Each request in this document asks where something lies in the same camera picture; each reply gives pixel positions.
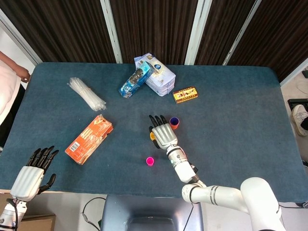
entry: small plastic cup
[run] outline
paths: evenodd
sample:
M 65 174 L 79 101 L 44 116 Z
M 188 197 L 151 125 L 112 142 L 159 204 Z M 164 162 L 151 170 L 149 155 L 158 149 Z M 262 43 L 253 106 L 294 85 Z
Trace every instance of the small plastic cup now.
M 146 164 L 147 164 L 148 166 L 153 166 L 153 164 L 154 164 L 154 158 L 151 157 L 151 156 L 149 156 L 148 158 L 146 158 Z
M 151 131 L 151 133 L 150 133 L 150 139 L 153 141 L 153 140 L 155 140 L 156 138 L 155 138 L 155 135 L 154 135 L 154 133 Z
M 172 130 L 175 130 L 178 128 L 179 124 L 180 124 L 180 120 L 176 117 L 172 117 L 170 120 L 169 120 L 169 124 L 172 128 Z

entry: sneaker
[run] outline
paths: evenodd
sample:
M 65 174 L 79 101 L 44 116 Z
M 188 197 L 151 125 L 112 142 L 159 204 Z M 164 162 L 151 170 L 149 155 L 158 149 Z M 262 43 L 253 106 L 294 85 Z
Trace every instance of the sneaker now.
M 302 163 L 305 167 L 308 167 L 308 162 L 306 162 L 305 160 L 302 160 Z
M 305 107 L 301 104 L 296 105 L 295 108 L 293 108 L 291 113 L 291 119 L 295 123 L 295 129 L 298 135 L 300 136 L 306 136 L 308 135 L 308 131 L 303 129 L 300 124 L 303 122 L 304 119 L 308 117 L 308 112 L 305 110 Z

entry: person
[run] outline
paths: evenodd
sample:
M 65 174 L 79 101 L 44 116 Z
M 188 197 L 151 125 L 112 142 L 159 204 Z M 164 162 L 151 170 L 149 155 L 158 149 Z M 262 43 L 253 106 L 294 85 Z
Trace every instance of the person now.
M 295 130 L 299 136 L 308 135 L 308 112 L 301 104 L 296 105 L 291 113 L 291 119 L 295 123 Z
M 29 80 L 30 74 L 27 69 L 0 52 L 0 152 L 25 94 L 20 82 L 27 83 Z

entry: blue table cover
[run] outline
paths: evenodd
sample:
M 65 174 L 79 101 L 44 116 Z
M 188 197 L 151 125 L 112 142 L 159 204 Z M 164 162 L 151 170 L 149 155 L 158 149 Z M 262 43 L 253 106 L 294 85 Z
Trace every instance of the blue table cover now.
M 281 202 L 308 198 L 308 178 L 275 73 L 253 66 L 169 65 L 174 90 L 195 86 L 199 97 L 176 104 L 143 85 L 130 99 L 118 89 L 132 64 L 42 63 L 28 85 L 0 156 L 0 189 L 10 189 L 34 150 L 55 145 L 60 153 L 44 182 L 57 174 L 53 191 L 181 197 L 179 180 L 166 152 L 149 138 L 148 115 L 180 119 L 179 145 L 208 186 L 239 188 L 249 177 L 269 182 Z M 67 85 L 79 77 L 107 102 L 95 112 Z M 64 150 L 98 115 L 114 130 L 84 165 Z M 155 158 L 153 167 L 145 159 Z

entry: white shirt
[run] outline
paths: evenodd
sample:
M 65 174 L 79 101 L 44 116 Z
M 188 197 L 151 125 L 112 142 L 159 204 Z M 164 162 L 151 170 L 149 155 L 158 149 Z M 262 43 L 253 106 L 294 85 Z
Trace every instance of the white shirt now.
M 20 81 L 16 73 L 0 60 L 0 124 L 10 112 L 19 90 Z

